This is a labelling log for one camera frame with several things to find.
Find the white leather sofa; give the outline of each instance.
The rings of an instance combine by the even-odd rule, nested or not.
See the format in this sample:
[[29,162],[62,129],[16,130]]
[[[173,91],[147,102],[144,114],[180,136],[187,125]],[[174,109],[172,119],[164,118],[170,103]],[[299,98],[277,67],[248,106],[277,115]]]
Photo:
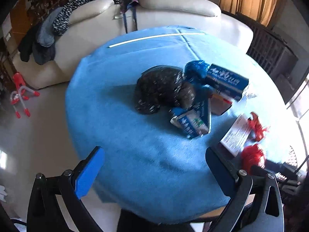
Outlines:
[[[168,25],[190,26],[227,41],[244,53],[253,38],[248,26],[222,14],[208,0],[139,0],[136,18],[137,29],[132,11],[127,11],[128,32]],[[69,23],[67,32],[56,39],[54,61],[40,66],[32,55],[27,63],[21,61],[19,53],[14,56],[16,70],[33,88],[69,81],[82,57],[126,33],[120,5],[113,0],[95,0],[80,6],[73,11]]]

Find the blue strap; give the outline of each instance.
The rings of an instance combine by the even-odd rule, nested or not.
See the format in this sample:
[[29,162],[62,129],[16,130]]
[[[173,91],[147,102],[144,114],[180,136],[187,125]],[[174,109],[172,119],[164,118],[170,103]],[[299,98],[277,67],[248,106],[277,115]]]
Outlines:
[[128,33],[128,25],[127,25],[127,18],[126,18],[126,14],[123,14],[123,22],[125,24],[125,28],[126,28],[126,33]]
[[135,26],[136,26],[136,30],[137,29],[137,18],[136,18],[136,7],[132,7],[132,10],[133,10],[133,19],[134,19],[134,22],[135,22]]
[[93,184],[99,170],[104,164],[104,150],[100,147],[89,160],[83,171],[78,175],[75,181],[75,194],[80,199],[86,196]]

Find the red mesh bag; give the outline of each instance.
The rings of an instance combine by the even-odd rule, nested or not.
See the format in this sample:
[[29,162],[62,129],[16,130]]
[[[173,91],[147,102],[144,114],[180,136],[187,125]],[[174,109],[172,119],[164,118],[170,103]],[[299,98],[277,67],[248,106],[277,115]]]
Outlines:
[[264,138],[264,132],[268,132],[268,127],[262,127],[259,116],[256,113],[251,112],[251,115],[253,119],[248,118],[248,124],[255,133],[255,140],[261,141]]
[[243,160],[242,169],[246,170],[249,174],[251,174],[251,167],[253,165],[265,167],[266,154],[259,144],[245,147],[241,152],[241,158]]

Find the round table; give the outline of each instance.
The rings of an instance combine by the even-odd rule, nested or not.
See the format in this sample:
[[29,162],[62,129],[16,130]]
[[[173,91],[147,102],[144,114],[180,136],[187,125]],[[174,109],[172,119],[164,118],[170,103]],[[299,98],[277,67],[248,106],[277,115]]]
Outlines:
[[[176,35],[108,46],[141,37],[201,33],[183,26],[146,29],[119,36],[84,57],[66,92],[66,115],[74,147],[84,159],[95,146],[103,147],[105,163],[94,187],[103,201],[156,223],[178,223],[227,204],[205,162],[240,112],[256,112],[270,126],[261,142],[267,158],[285,160],[289,143],[285,104],[266,72],[237,47],[214,36]],[[192,60],[215,63],[249,78],[257,97],[245,108],[237,104],[222,116],[212,116],[212,129],[201,138],[187,139],[170,124],[168,109],[141,115],[133,92],[141,73],[157,65],[184,67]]]

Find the tiled floor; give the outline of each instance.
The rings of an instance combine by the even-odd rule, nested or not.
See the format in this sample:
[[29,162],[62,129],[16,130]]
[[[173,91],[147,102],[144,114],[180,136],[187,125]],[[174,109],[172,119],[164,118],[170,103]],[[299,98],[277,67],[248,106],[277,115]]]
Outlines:
[[[26,102],[30,118],[20,108],[21,118],[17,119],[8,101],[0,106],[0,150],[7,155],[6,162],[0,162],[4,167],[0,167],[0,185],[8,193],[3,206],[23,220],[36,173],[57,176],[79,162],[66,127],[66,88],[65,83],[40,90],[40,97]],[[120,215],[117,204],[103,204],[93,190],[82,200],[104,232],[116,231]],[[61,198],[59,202],[69,228],[77,231]]]

